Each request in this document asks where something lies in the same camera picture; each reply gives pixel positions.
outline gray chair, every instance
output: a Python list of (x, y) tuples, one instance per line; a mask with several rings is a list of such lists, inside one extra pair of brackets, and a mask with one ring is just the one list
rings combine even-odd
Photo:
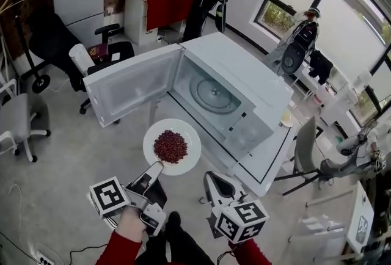
[(292, 175), (277, 177), (274, 181), (287, 180), (293, 177), (302, 176), (305, 181), (297, 187), (283, 193), (288, 195), (306, 185), (312, 181), (328, 180), (329, 175), (323, 174), (323, 172), (314, 164), (312, 159), (312, 150), (316, 140), (316, 117), (312, 117), (298, 132), (296, 137), (296, 147), (294, 149), (294, 169)]
[(22, 142), (29, 161), (37, 162), (38, 158), (31, 154), (27, 140), (31, 135), (49, 137), (51, 133), (49, 130), (31, 130), (32, 119), (40, 114), (31, 114), (27, 93), (16, 95), (16, 80), (11, 79), (0, 88), (0, 93), (4, 91), (11, 99), (0, 109), (0, 154), (12, 150), (14, 155), (19, 155), (18, 144)]

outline power strip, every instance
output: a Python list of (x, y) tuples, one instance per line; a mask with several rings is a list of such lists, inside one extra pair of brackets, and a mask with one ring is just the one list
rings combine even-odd
[(39, 264), (43, 265), (56, 265), (51, 259), (49, 259), (47, 256), (43, 255), (41, 252), (37, 251), (35, 254), (35, 258), (38, 262), (41, 262)]

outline black pants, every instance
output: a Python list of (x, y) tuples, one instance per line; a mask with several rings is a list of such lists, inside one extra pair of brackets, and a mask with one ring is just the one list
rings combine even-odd
[(212, 10), (216, 3), (217, 1), (207, 0), (201, 5), (201, 0), (193, 0), (189, 17), (186, 21), (186, 29), (183, 34), (184, 42), (201, 37), (203, 24), (209, 11)]
[(162, 265), (167, 263), (166, 240), (171, 247), (171, 261), (185, 265), (213, 265), (210, 257), (199, 247), (195, 240), (182, 229), (172, 233), (160, 232), (150, 238), (147, 250), (136, 259), (136, 265)]

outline glass turntable plate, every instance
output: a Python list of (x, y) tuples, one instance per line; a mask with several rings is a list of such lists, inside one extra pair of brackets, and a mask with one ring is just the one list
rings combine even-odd
[(216, 114), (229, 114), (237, 108), (235, 97), (213, 78), (194, 78), (190, 93), (200, 106)]

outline hand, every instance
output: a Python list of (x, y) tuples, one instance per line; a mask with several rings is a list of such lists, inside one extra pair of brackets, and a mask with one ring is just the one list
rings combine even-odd
[(133, 242), (141, 242), (142, 234), (146, 227), (147, 226), (140, 220), (139, 210), (126, 206), (122, 211), (120, 222), (115, 231), (117, 234), (132, 240)]

